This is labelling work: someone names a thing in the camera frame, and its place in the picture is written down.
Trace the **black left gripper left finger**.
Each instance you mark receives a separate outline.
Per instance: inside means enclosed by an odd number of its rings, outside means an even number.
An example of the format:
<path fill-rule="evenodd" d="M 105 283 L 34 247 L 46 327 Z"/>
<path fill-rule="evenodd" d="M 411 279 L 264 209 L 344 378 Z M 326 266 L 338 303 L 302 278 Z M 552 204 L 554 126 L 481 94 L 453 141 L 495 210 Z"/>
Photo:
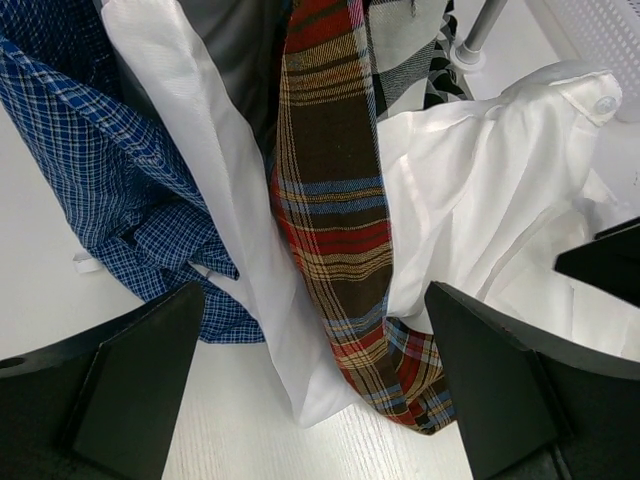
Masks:
<path fill-rule="evenodd" d="M 2 360 L 2 478 L 161 478 L 203 312 L 191 282 Z"/>

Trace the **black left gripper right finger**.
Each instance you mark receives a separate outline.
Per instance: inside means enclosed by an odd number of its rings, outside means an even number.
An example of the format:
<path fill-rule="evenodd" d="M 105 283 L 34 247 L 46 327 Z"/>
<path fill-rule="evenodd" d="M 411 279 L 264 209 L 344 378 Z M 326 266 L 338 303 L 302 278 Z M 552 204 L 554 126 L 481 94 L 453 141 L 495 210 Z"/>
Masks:
<path fill-rule="evenodd" d="M 474 478 L 638 478 L 638 362 L 441 282 L 425 304 Z"/>

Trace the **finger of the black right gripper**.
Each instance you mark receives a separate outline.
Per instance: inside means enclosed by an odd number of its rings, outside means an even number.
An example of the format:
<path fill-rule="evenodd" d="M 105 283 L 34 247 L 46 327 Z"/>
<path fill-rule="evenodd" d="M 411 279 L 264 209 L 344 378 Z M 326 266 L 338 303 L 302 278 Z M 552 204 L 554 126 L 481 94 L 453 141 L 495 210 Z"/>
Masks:
<path fill-rule="evenodd" d="M 597 233 L 593 240 L 561 253 L 554 270 L 632 305 L 639 304 L 639 218 Z"/>

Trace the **white linen shirt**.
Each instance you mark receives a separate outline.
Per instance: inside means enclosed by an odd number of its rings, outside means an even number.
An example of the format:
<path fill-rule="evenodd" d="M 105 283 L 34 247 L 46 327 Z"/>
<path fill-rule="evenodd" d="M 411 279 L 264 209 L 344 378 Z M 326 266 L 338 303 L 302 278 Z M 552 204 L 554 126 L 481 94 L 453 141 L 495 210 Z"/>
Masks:
<path fill-rule="evenodd" d="M 428 333 L 429 283 L 621 358 L 639 357 L 638 309 L 557 273 L 563 252 L 628 220 L 592 168 L 622 90 L 583 61 L 543 67 L 500 96 L 378 126 L 390 211 L 389 315 Z"/>

